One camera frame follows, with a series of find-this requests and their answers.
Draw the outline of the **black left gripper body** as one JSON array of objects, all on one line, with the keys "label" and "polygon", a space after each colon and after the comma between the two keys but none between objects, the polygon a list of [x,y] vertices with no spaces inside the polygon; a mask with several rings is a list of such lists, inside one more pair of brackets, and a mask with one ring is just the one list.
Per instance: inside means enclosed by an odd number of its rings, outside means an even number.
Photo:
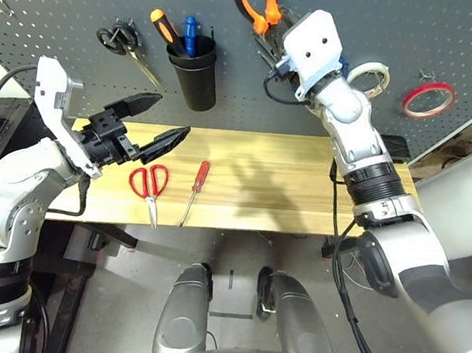
[{"label": "black left gripper body", "polygon": [[79,131],[79,141],[95,166],[135,161],[139,146],[126,136],[127,129],[113,108],[105,108],[89,118],[89,123]]}]

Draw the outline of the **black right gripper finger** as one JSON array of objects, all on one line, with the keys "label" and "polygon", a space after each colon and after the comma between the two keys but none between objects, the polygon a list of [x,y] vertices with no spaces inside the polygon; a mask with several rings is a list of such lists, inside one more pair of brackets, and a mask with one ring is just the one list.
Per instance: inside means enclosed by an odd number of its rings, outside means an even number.
[{"label": "black right gripper finger", "polygon": [[258,54],[273,69],[283,57],[284,47],[281,35],[268,33],[265,36],[253,33],[253,39],[258,43]]},{"label": "black right gripper finger", "polygon": [[279,10],[281,12],[280,23],[283,24],[285,27],[292,28],[299,21],[299,15],[287,6],[281,4],[279,6]]}]

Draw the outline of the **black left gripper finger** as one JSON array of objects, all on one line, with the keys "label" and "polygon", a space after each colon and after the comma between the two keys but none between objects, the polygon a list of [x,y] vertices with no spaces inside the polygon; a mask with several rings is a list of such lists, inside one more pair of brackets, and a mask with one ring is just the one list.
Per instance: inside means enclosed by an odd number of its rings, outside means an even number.
[{"label": "black left gripper finger", "polygon": [[124,97],[116,102],[104,106],[106,112],[112,112],[116,119],[133,117],[143,113],[162,99],[157,92],[142,92],[129,97]]},{"label": "black left gripper finger", "polygon": [[154,140],[146,144],[139,151],[139,159],[143,164],[148,164],[168,152],[174,150],[190,133],[191,127],[182,127],[166,130],[154,137]]}]

